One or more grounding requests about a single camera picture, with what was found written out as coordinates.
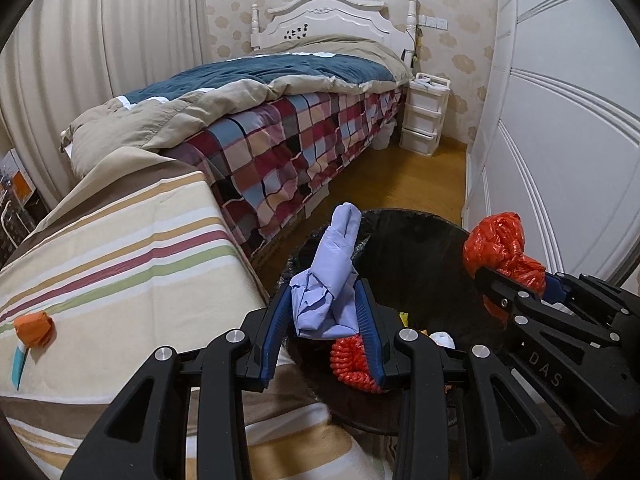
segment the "wooden floor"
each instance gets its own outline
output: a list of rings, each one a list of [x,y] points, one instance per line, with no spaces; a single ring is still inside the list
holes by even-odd
[[[465,202],[465,146],[443,139],[435,155],[427,157],[390,145],[386,150],[366,149],[329,184],[330,194],[311,217],[283,233],[273,250],[255,264],[269,292],[289,255],[308,234],[331,219],[335,206],[351,202],[361,211],[401,207],[427,211],[460,224]]]

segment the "red plastic bag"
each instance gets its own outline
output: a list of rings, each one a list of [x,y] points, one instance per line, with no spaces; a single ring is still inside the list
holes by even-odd
[[[487,266],[540,296],[544,294],[545,266],[524,254],[524,231],[516,213],[500,213],[482,220],[465,242],[463,263],[471,277],[479,267]],[[487,298],[484,306],[503,323],[509,319],[505,310]]]

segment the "blue card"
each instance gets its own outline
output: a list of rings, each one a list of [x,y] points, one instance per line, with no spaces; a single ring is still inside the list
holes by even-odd
[[[27,349],[20,343],[15,348],[14,354],[14,367],[11,370],[11,382],[14,384],[15,389],[20,386],[20,378],[22,377],[22,370],[24,370],[24,363],[27,360]]]

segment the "striped bedspread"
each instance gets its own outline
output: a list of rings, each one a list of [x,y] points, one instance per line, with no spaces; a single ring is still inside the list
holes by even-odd
[[[137,148],[107,156],[0,272],[0,408],[52,479],[151,352],[202,348],[265,297],[204,176]],[[11,382],[16,316],[46,311],[56,335]],[[192,392],[197,400],[198,391]],[[254,478],[389,476],[330,421],[284,352],[261,394],[243,397]],[[197,402],[187,478],[195,480]]]

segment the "orange coiled cord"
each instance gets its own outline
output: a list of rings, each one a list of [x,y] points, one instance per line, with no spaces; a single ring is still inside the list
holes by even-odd
[[[331,370],[340,382],[363,392],[383,393],[373,377],[369,375],[364,344],[359,334],[336,339],[331,346],[329,361],[331,361]]]

